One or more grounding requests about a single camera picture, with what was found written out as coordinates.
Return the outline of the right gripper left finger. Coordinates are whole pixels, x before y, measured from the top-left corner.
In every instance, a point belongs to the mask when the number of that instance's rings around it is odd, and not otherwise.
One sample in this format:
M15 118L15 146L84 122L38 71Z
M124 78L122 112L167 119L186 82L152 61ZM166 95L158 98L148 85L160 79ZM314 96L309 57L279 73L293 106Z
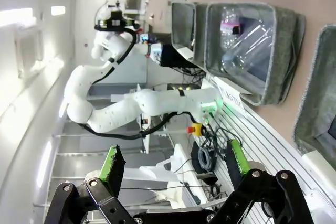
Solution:
M107 223L134 223L118 201L125 160L119 146L109 149L98 176L81 185L65 182L58 185L48 210L49 223L84 223L87 214L98 210Z

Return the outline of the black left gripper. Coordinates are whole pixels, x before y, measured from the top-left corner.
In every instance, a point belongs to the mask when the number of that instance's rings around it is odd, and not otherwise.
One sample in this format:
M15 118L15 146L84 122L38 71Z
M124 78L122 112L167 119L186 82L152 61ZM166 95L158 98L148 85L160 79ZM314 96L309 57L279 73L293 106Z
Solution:
M116 10L111 12L111 16L108 19L108 27L125 27L126 20L122 15L122 11Z

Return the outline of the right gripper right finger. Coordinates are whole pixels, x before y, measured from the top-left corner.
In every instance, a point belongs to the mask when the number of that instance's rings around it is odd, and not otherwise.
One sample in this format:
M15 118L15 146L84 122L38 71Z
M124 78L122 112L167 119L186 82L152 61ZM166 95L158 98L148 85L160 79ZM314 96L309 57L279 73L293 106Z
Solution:
M251 168L238 140L227 141L225 163L234 191L214 216L215 223L242 223L255 203L274 223L313 223L310 210L293 172L275 175Z

